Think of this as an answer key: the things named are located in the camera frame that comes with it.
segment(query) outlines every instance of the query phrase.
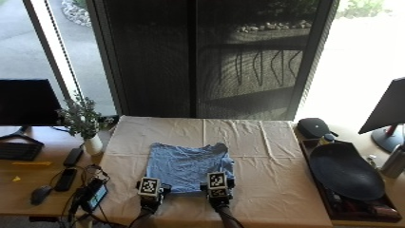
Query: white tablecloth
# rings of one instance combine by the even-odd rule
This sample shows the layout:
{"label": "white tablecloth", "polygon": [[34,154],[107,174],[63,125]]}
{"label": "white tablecloth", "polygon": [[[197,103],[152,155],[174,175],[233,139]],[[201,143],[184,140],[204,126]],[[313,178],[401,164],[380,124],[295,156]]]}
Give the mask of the white tablecloth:
{"label": "white tablecloth", "polygon": [[[225,143],[235,160],[231,212],[245,228],[332,227],[291,122],[123,116],[102,167],[111,176],[102,209],[128,225],[140,212],[136,184],[152,143],[186,147]],[[96,216],[104,219],[100,209]],[[147,227],[223,227],[205,197],[168,194]]]}

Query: smartphone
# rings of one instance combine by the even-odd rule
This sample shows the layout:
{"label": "smartphone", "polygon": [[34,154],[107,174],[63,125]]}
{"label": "smartphone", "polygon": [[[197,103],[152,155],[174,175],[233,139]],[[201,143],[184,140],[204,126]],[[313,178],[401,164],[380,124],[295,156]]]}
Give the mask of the smartphone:
{"label": "smartphone", "polygon": [[72,183],[76,178],[78,169],[76,168],[67,168],[63,171],[62,177],[56,183],[55,191],[64,192],[68,191],[68,189],[72,186]]}

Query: remote control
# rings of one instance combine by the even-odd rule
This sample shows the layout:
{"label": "remote control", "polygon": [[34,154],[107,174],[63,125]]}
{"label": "remote control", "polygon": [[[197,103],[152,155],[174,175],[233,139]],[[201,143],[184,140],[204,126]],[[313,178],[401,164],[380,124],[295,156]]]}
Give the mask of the remote control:
{"label": "remote control", "polygon": [[55,186],[55,191],[58,191],[58,192],[68,191],[68,189],[71,188],[71,185],[75,181],[76,173],[78,173],[78,169],[75,169],[75,168],[67,168],[63,171],[62,177]]}
{"label": "remote control", "polygon": [[84,154],[83,148],[74,148],[68,153],[63,165],[66,167],[72,167],[76,165],[76,162],[80,160],[82,155]]}

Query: pavement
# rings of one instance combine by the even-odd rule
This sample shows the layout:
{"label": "pavement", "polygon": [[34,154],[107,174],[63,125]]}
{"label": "pavement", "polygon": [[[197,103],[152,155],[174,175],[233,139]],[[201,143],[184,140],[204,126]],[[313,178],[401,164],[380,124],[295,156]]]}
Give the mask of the pavement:
{"label": "pavement", "polygon": [[297,120],[361,128],[392,80],[405,77],[404,23],[405,13],[335,21]]}
{"label": "pavement", "polygon": [[[50,3],[83,92],[96,101],[98,111],[114,115],[114,99],[92,28],[67,20],[62,0],[50,0]],[[22,0],[6,0],[0,5],[0,63],[0,78],[47,78],[60,101],[64,100]]]}

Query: black curtain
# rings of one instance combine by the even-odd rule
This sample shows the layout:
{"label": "black curtain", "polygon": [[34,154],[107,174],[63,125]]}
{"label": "black curtain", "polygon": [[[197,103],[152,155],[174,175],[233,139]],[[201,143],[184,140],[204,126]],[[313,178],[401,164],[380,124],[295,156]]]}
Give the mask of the black curtain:
{"label": "black curtain", "polygon": [[120,114],[259,120],[293,117],[336,2],[92,3]]}

